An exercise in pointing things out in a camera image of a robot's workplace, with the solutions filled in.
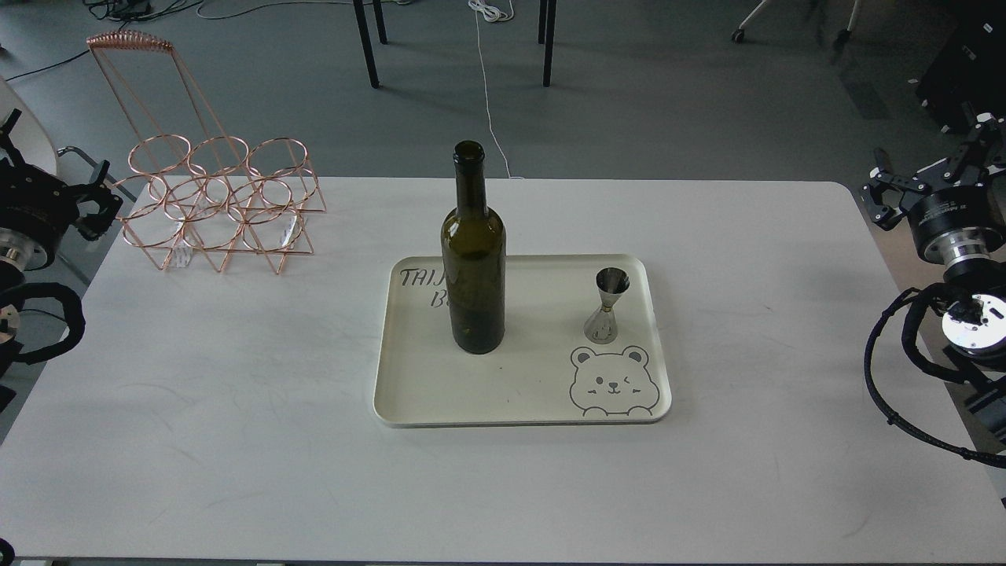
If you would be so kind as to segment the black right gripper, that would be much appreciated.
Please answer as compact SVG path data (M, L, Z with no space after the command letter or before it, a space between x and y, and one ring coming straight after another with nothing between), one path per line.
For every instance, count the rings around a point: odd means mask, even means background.
M880 229L893 230L904 218L919 229L944 214L952 216L951 228L1003 228L991 186L1004 175L1004 119L978 116L951 155L913 175L896 175L883 148L874 149L873 156L876 165L862 186L861 201Z

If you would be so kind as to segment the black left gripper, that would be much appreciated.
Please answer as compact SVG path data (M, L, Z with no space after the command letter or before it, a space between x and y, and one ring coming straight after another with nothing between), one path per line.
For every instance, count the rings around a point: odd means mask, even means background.
M88 241L108 232L123 200L105 185L110 162L94 165L90 181L68 184L29 164L11 134L22 116L13 110L2 124L2 226L37 243L60 243L69 226Z

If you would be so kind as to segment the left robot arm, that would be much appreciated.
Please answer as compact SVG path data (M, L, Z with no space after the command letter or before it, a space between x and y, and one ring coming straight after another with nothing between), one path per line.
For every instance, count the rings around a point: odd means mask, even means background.
M108 161L94 165L90 180L80 184L62 182L39 166L27 162L17 148L13 132L22 117L15 107L2 122L1 244L2 244L2 372L14 363L48 362L66 354L83 339L83 302L71 287L61 282L26 279L29 271L53 265L64 236L78 230L87 241L101 239L118 218L123 198L107 186ZM56 343L26 351L18 340L25 304L30 300L54 300L66 325L65 336Z

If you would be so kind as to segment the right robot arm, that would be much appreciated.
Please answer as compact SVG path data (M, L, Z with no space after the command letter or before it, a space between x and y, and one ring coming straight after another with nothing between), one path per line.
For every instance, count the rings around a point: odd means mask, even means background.
M871 366L885 325L905 311L901 346L921 373L946 383L967 384L974 394L966 408L1004 439L1004 264L992 254L1004 246L1004 218L992 194L1004 174L1004 120L991 112L971 118L955 152L913 175L896 175L887 152L877 149L876 167L859 190L869 221L893 230L909 224L920 260L941 266L942 279L902 291L877 320L865 345L865 384L887 423L942 450L991 467L1004 456L942 441L924 432L887 404Z

